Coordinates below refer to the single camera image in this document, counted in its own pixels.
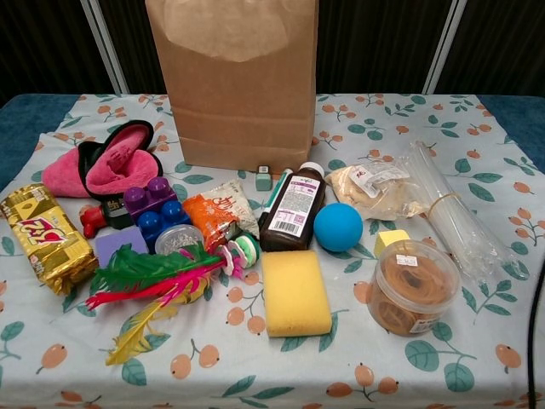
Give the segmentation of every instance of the floral tablecloth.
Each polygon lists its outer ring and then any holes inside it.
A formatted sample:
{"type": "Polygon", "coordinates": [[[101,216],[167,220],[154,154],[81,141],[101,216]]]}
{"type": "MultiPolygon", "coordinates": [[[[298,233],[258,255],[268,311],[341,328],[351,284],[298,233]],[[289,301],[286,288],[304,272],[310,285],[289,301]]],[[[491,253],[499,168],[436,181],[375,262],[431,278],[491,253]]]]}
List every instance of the floral tablecloth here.
{"type": "MultiPolygon", "coordinates": [[[[154,152],[180,199],[238,177],[255,214],[269,193],[255,175],[186,164],[166,95],[82,95],[59,128],[0,194],[41,180],[42,170],[86,140],[104,141],[130,118],[155,128],[154,152]]],[[[270,339],[261,269],[221,275],[194,304],[157,324],[152,350],[105,366],[112,338],[145,302],[89,312],[89,284],[68,297],[40,286],[8,224],[0,222],[0,405],[184,408],[525,407],[526,333],[545,248],[545,176],[474,95],[318,95],[311,160],[328,171],[391,161],[424,141],[454,190],[519,257],[523,277],[463,288],[427,335],[388,334],[370,317],[366,287],[379,231],[403,228],[443,248],[420,217],[365,222],[361,243],[331,256],[316,243],[333,328],[322,337],[270,339]]],[[[335,200],[328,189],[327,200],[335,200]]],[[[61,199],[79,226],[90,199],[61,199]]],[[[545,318],[536,332],[537,390],[545,393],[545,318]]]]}

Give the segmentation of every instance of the yellow feather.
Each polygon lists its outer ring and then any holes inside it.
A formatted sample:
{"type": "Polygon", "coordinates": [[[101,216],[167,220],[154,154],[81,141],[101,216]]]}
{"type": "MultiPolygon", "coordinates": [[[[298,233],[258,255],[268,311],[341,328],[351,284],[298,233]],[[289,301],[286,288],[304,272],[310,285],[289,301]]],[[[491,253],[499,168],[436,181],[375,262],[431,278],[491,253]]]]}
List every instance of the yellow feather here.
{"type": "Polygon", "coordinates": [[[115,337],[116,348],[108,355],[106,365],[123,364],[130,358],[152,350],[152,346],[144,336],[144,330],[147,328],[151,334],[157,334],[150,326],[150,321],[165,320],[174,317],[178,313],[176,304],[188,304],[196,301],[204,294],[204,290],[209,285],[208,278],[202,278],[198,281],[197,290],[189,294],[191,286],[187,288],[168,305],[161,307],[161,297],[150,302],[142,311],[136,314],[130,320],[130,329],[119,337],[115,337]]]}

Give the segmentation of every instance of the pink slipper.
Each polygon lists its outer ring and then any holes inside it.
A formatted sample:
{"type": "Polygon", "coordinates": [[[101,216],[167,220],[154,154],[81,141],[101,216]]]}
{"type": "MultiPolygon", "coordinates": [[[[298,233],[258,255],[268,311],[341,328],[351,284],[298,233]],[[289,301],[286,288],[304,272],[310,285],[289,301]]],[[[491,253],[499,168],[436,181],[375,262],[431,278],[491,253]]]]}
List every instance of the pink slipper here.
{"type": "Polygon", "coordinates": [[[43,182],[55,196],[98,200],[119,197],[129,187],[145,187],[163,174],[159,160],[146,151],[152,138],[150,123],[128,121],[104,143],[84,141],[60,157],[43,172],[43,182]]]}

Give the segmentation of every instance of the purple sponge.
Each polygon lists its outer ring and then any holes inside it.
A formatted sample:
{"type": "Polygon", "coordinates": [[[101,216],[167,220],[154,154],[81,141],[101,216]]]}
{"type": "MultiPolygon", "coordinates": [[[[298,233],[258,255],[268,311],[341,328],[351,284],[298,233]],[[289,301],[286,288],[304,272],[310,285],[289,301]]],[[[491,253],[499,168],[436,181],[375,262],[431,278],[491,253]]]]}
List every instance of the purple sponge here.
{"type": "Polygon", "coordinates": [[[142,237],[140,229],[136,226],[124,228],[123,230],[100,236],[95,241],[96,255],[99,258],[99,266],[105,268],[110,262],[113,253],[115,253],[122,245],[132,244],[132,250],[137,253],[147,253],[146,241],[142,237]]]}

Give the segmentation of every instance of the yellow sponge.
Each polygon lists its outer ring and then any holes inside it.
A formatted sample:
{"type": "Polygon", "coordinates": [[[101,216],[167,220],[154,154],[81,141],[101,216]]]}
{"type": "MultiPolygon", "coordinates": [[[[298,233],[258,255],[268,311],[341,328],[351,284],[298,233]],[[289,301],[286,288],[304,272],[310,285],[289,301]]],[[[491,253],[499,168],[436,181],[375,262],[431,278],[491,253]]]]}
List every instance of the yellow sponge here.
{"type": "Polygon", "coordinates": [[[262,266],[269,337],[320,335],[331,330],[330,305],[314,251],[264,253],[262,266]]]}
{"type": "Polygon", "coordinates": [[[390,244],[400,241],[409,240],[409,234],[405,230],[391,230],[389,232],[380,232],[375,242],[375,257],[378,258],[382,251],[390,244]]]}

